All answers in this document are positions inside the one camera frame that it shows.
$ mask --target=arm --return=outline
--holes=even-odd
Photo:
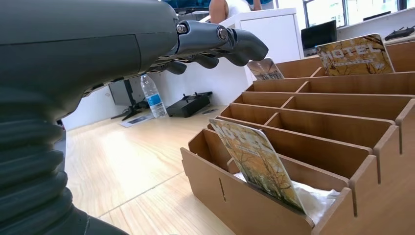
[[[254,11],[262,10],[261,0],[254,0]]]
[[[210,22],[218,24],[226,19],[225,0],[212,0],[209,5]]]

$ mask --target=monitor stand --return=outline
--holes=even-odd
[[[128,106],[128,109],[129,110],[127,112],[124,112],[124,113],[122,113],[120,115],[117,115],[115,117],[112,117],[111,119],[115,119],[115,118],[120,118],[120,117],[126,116],[125,118],[122,119],[122,121],[125,121],[125,120],[131,118],[132,116],[135,116],[135,115],[141,113],[141,111],[137,111],[133,106]]]

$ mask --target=wooden table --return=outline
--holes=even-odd
[[[73,203],[135,235],[234,234],[194,197],[180,154],[218,114],[153,119],[129,128],[120,119],[106,120],[68,131]]]

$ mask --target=person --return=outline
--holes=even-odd
[[[253,10],[262,10],[261,0],[254,0]],[[246,0],[212,0],[209,5],[210,22],[218,24],[231,16],[250,11]]]

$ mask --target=robotic hand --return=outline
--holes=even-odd
[[[55,120],[108,82],[191,62],[211,69],[219,57],[243,66],[267,52],[249,32],[178,22],[157,0],[2,0],[0,234],[125,234],[73,206],[56,170]]]

